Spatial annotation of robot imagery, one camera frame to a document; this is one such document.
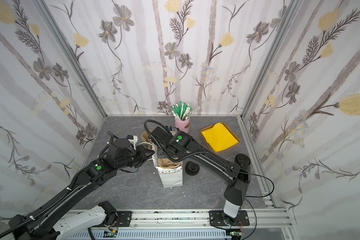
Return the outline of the white cartoon paper gift bag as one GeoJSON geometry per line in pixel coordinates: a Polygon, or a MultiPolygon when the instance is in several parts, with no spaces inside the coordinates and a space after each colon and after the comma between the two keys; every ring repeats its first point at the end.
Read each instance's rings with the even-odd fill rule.
{"type": "Polygon", "coordinates": [[[153,161],[153,165],[159,174],[164,188],[180,187],[183,185],[183,163],[176,169],[162,169],[158,166],[158,159],[164,158],[158,157],[158,147],[150,143],[139,143],[137,146],[147,147],[149,150],[155,151],[155,154],[149,160],[153,161]]]}

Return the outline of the brown pulp cup carrier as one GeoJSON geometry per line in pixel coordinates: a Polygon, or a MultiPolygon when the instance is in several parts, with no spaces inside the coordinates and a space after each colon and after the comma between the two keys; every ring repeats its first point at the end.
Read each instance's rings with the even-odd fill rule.
{"type": "Polygon", "coordinates": [[[176,169],[181,165],[181,163],[174,163],[169,159],[158,159],[158,166],[162,169],[176,169]]]}

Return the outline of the black cup lid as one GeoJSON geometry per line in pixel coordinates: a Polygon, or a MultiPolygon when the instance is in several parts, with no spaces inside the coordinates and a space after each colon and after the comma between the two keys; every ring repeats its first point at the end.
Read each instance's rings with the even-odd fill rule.
{"type": "Polygon", "coordinates": [[[243,164],[247,164],[247,165],[251,165],[251,159],[249,158],[249,156],[245,155],[245,154],[237,154],[235,156],[235,163],[237,163],[238,165],[243,165],[243,164]]]}

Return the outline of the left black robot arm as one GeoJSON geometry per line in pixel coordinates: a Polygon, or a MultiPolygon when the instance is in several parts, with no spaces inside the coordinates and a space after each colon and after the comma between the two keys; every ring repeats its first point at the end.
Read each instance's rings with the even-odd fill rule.
{"type": "Polygon", "coordinates": [[[127,139],[109,142],[97,159],[78,171],[60,193],[33,212],[16,215],[9,221],[10,229],[0,239],[13,235],[16,240],[55,240],[61,234],[54,225],[77,203],[104,185],[125,168],[141,167],[154,151],[142,145],[134,146],[127,139]]]}

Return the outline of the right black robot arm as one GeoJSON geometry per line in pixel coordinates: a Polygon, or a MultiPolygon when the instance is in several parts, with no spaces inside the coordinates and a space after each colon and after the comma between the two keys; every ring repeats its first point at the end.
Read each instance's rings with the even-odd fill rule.
{"type": "Polygon", "coordinates": [[[250,165],[239,165],[225,160],[182,131],[172,135],[169,131],[156,127],[149,136],[164,156],[172,162],[189,160],[225,181],[227,188],[224,192],[223,216],[225,221],[233,222],[238,219],[239,210],[251,182],[250,165]]]}

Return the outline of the pink cup holder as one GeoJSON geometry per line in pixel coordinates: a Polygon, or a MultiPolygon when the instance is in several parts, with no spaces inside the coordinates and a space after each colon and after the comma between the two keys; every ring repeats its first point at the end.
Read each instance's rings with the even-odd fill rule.
{"type": "Polygon", "coordinates": [[[186,120],[179,120],[178,118],[175,118],[175,127],[179,129],[179,131],[187,134],[189,132],[189,125],[190,118],[187,118],[186,120]]]}

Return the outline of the stack of black lids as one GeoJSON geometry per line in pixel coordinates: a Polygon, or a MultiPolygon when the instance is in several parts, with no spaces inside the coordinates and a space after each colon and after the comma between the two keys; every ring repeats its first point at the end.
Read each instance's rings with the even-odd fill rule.
{"type": "Polygon", "coordinates": [[[187,162],[185,171],[189,176],[196,176],[200,171],[200,166],[194,162],[187,162]]]}

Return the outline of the green white straw bundle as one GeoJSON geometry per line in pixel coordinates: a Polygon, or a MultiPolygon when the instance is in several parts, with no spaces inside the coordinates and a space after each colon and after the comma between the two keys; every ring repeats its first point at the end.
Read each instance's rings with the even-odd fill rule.
{"type": "Polygon", "coordinates": [[[184,102],[179,102],[172,106],[172,114],[175,119],[178,121],[186,121],[190,118],[193,112],[193,108],[189,104],[184,102]]]}

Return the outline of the brown cardboard tray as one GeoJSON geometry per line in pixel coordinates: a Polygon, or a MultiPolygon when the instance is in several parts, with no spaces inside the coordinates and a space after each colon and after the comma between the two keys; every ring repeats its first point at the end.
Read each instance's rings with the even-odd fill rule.
{"type": "Polygon", "coordinates": [[[241,143],[237,134],[225,122],[202,129],[201,138],[207,144],[209,150],[217,155],[228,152],[238,147],[241,143]]]}

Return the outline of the yellow napkins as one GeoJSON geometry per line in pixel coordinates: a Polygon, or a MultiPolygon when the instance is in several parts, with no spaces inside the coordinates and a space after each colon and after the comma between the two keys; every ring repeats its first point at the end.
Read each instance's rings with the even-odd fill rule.
{"type": "Polygon", "coordinates": [[[222,152],[239,143],[239,140],[223,123],[217,123],[211,128],[201,131],[206,142],[216,152],[222,152]]]}

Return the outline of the aluminium mounting rail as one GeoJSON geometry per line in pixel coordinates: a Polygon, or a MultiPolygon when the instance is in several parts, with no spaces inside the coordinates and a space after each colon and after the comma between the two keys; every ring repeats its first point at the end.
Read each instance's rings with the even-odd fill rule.
{"type": "Polygon", "coordinates": [[[233,226],[221,210],[121,210],[106,225],[105,210],[73,210],[53,227],[59,240],[296,240],[284,209],[242,209],[233,226]]]}

